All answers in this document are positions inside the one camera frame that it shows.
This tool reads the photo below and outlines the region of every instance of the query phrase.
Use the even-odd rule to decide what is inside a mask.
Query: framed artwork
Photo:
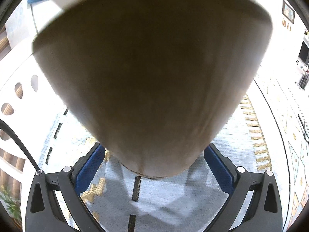
[[[282,2],[282,14],[286,16],[287,19],[294,23],[295,19],[295,10],[292,9],[290,5],[286,3],[285,0]]]

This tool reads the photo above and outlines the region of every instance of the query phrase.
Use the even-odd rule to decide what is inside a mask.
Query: silver screw
[[[272,176],[273,175],[272,171],[270,171],[270,170],[267,170],[266,173],[267,173],[268,176]]]
[[[36,175],[37,175],[37,176],[41,175],[41,173],[42,173],[42,170],[41,170],[41,169],[36,171]]]
[[[244,167],[238,167],[237,171],[240,172],[240,173],[244,173],[246,170],[245,170]]]
[[[65,171],[65,172],[69,172],[71,170],[71,167],[70,166],[65,166],[64,168],[63,168],[63,171]]]

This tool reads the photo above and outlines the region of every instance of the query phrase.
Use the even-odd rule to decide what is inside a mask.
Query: black dash stripe
[[[50,148],[49,148],[49,151],[48,151],[48,154],[47,154],[47,157],[46,157],[45,164],[48,164],[48,160],[49,160],[50,154],[52,153],[52,150],[53,150],[53,148],[50,147]]]
[[[136,215],[130,215],[129,224],[128,224],[128,232],[134,232],[135,220],[136,220]]]
[[[132,201],[138,201],[139,196],[139,188],[141,186],[141,176],[135,176],[133,193],[132,193]]]
[[[56,130],[56,132],[55,132],[55,135],[54,135],[54,139],[57,138],[61,126],[62,126],[62,123],[59,123],[59,125],[58,125],[58,127],[57,127],[57,130]]]

